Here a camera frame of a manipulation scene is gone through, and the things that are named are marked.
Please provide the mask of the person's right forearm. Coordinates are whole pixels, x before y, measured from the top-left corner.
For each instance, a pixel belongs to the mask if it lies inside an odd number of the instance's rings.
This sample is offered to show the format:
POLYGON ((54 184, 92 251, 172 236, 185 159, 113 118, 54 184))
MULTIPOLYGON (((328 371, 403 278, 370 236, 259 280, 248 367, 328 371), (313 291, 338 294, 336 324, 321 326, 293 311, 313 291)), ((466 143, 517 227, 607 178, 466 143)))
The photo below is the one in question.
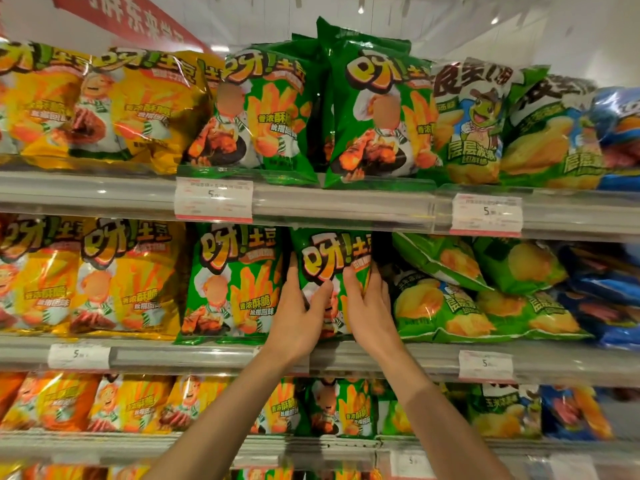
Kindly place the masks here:
POLYGON ((411 355, 400 351, 378 362, 437 480, 514 480, 411 355))

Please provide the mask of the grey metal shelf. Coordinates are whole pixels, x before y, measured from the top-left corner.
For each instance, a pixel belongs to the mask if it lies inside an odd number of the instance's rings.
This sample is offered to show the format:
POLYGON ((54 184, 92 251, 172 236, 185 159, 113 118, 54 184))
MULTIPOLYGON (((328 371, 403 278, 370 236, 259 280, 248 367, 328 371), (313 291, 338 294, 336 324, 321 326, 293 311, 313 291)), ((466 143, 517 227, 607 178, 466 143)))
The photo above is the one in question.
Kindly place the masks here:
MULTIPOLYGON (((0 170, 0 212, 180 220, 175 177, 0 170)), ((520 198, 529 239, 640 244, 640 193, 453 185, 421 192, 331 190, 254 183, 241 213, 257 225, 448 234, 454 199, 520 198)))
MULTIPOLYGON (((0 462, 25 460, 60 465, 116 466, 151 464, 180 437, 125 433, 0 432, 0 462)), ((592 460, 596 467, 640 469, 640 441, 563 442, 560 440, 488 439, 488 446, 509 468, 547 460, 592 460)), ((378 468, 391 472, 395 460, 418 461, 425 453, 408 436, 377 440, 322 436, 251 435, 241 446, 231 469, 293 467, 299 470, 378 468)))
MULTIPOLYGON (((73 371, 222 376, 239 373, 257 346, 216 344, 174 345, 142 339, 63 339, 0 333, 0 371, 53 369, 50 350, 59 355, 89 351, 87 360, 72 360, 73 371)), ((407 344, 407 349, 434 381, 471 380, 460 375, 460 353, 471 357, 511 357, 513 379, 520 384, 592 385, 640 388, 640 352, 603 349, 586 342, 517 340, 501 344, 407 344)), ((319 344, 294 376, 382 378, 380 366, 354 341, 319 344)))

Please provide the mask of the person's left hand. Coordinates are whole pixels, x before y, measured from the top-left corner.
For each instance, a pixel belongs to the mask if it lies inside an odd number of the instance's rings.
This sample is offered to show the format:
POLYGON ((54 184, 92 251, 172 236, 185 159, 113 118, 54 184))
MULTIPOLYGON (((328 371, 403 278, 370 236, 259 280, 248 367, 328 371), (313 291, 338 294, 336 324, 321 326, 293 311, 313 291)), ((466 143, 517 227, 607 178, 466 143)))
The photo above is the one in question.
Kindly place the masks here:
POLYGON ((309 357, 319 341, 324 321, 312 322, 307 310, 300 288, 298 259, 291 253, 276 313, 261 350, 281 373, 292 372, 295 365, 309 357))

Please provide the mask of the person's right hand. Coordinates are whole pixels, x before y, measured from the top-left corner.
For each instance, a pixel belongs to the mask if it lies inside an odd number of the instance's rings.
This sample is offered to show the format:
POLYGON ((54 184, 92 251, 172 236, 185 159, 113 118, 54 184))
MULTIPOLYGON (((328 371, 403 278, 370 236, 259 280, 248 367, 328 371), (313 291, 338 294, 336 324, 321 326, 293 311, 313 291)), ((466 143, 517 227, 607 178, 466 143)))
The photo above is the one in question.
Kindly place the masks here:
POLYGON ((391 315, 388 284, 375 263, 365 293, 366 309, 348 310, 351 332, 392 383, 401 377, 408 354, 391 315))

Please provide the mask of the orange snack packet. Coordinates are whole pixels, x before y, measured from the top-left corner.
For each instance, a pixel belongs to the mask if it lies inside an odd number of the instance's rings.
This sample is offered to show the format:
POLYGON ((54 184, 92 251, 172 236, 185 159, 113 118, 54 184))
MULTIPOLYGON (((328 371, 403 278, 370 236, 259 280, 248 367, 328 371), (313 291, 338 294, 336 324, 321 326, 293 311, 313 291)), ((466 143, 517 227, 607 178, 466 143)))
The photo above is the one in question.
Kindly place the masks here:
POLYGON ((0 422, 14 402, 27 372, 0 372, 0 422))

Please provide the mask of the white price tag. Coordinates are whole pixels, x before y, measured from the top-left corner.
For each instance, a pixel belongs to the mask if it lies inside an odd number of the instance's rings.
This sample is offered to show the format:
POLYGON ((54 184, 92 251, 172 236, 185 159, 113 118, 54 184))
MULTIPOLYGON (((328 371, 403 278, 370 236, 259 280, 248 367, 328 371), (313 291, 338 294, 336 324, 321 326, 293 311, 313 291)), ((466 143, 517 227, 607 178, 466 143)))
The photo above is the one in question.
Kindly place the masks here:
POLYGON ((173 207, 181 221, 252 224, 252 203, 249 180, 176 178, 173 207))
POLYGON ((55 370, 107 371, 111 347, 91 343, 57 343, 51 345, 47 366, 55 370))
POLYGON ((452 235, 521 238, 522 198, 457 193, 452 199, 452 235))
POLYGON ((505 353, 460 350, 458 379, 469 383, 514 384, 513 356, 505 353))
POLYGON ((600 480, 588 454, 553 454, 548 459, 553 480, 600 480))
POLYGON ((418 451, 390 451, 392 480, 436 480, 427 455, 418 451))

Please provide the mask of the red hanging banner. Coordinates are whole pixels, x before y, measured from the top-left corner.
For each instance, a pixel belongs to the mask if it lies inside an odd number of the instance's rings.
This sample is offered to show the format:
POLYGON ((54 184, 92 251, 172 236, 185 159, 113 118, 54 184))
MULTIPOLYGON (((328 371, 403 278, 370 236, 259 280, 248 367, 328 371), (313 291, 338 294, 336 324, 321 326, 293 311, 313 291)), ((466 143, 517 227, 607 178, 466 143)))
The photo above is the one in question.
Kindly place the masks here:
POLYGON ((52 0, 62 9, 136 47, 174 52, 208 48, 150 0, 52 0))

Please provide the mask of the blue chips packet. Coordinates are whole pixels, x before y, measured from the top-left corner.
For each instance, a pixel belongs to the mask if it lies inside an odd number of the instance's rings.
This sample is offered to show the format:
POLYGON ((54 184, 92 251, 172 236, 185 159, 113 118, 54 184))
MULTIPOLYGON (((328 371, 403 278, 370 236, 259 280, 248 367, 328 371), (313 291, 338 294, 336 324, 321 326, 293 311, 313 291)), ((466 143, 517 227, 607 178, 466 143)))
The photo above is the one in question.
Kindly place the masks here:
POLYGON ((640 353, 640 307, 619 305, 566 289, 550 294, 592 334, 598 347, 640 353))
POLYGON ((640 308, 640 245, 562 242, 556 252, 568 274, 568 289, 640 308))
POLYGON ((599 88, 590 117, 605 161, 597 190, 640 193, 640 87, 599 88))
POLYGON ((610 441, 614 432, 602 408, 603 388, 539 388, 544 437, 563 441, 610 441))

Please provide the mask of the green turtle chips packet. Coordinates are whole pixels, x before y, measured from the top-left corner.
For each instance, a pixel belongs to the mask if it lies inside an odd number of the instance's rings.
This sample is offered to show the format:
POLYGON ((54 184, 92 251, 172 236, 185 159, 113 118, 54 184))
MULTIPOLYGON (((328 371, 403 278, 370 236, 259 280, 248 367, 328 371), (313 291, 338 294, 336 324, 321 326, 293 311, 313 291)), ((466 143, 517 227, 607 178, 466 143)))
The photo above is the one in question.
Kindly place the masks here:
POLYGON ((509 187, 594 190, 605 160, 590 110, 595 81, 549 73, 506 121, 499 182, 509 187))
POLYGON ((461 237, 400 232, 391 237, 398 254, 417 270, 464 289, 492 290, 473 250, 461 237))
POLYGON ((521 66, 473 57, 436 65, 433 149, 441 163, 428 179, 437 185, 499 182, 509 97, 524 81, 521 66))
POLYGON ((539 385, 476 384, 468 389, 467 417, 486 438, 540 439, 539 385))
POLYGON ((506 294, 547 290, 568 277, 559 259, 541 241, 475 237, 472 249, 487 283, 506 294))
POLYGON ((440 344, 500 340, 498 326, 466 291, 420 271, 398 276, 392 294, 396 330, 404 342, 440 344))
POLYGON ((491 336, 497 341, 586 340, 593 337, 571 312, 545 291, 513 295, 485 290, 477 293, 475 303, 494 326, 491 336))

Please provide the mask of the person's left forearm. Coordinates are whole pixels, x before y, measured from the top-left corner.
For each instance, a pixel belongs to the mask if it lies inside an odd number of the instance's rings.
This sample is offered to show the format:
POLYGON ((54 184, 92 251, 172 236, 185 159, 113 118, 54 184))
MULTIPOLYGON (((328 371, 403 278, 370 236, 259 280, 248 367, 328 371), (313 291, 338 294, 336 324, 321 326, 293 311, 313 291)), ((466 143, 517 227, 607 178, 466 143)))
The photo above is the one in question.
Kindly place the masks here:
POLYGON ((222 480, 270 395, 314 344, 264 345, 142 480, 222 480))

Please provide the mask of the yellow fries snack packet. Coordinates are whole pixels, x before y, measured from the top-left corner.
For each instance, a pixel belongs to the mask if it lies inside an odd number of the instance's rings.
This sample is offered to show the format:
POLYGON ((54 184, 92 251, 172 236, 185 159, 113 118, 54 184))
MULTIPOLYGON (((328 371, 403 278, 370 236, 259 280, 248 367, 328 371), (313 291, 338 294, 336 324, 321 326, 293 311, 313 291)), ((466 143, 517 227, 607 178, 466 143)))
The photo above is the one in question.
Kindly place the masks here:
POLYGON ((172 340, 180 329, 186 226, 86 217, 68 332, 172 340))
POLYGON ((82 230, 75 216, 0 214, 0 333, 64 330, 82 230))
POLYGON ((0 463, 0 480, 141 480, 149 465, 99 467, 21 462, 0 463))
POLYGON ((200 56, 112 47, 93 57, 67 132, 69 155, 175 174, 209 110, 200 56))
POLYGON ((27 373, 0 431, 84 432, 101 379, 90 373, 27 373))
POLYGON ((0 166, 19 156, 70 168, 70 124, 92 56, 35 41, 0 39, 0 166))
POLYGON ((198 63, 203 71, 207 87, 213 99, 216 99, 221 81, 221 72, 225 68, 225 58, 217 54, 200 53, 198 63))
POLYGON ((174 384, 172 376, 105 374, 89 414, 89 433, 162 434, 159 417, 174 384))
POLYGON ((162 432, 184 432, 232 382, 231 377, 179 376, 158 416, 162 432))

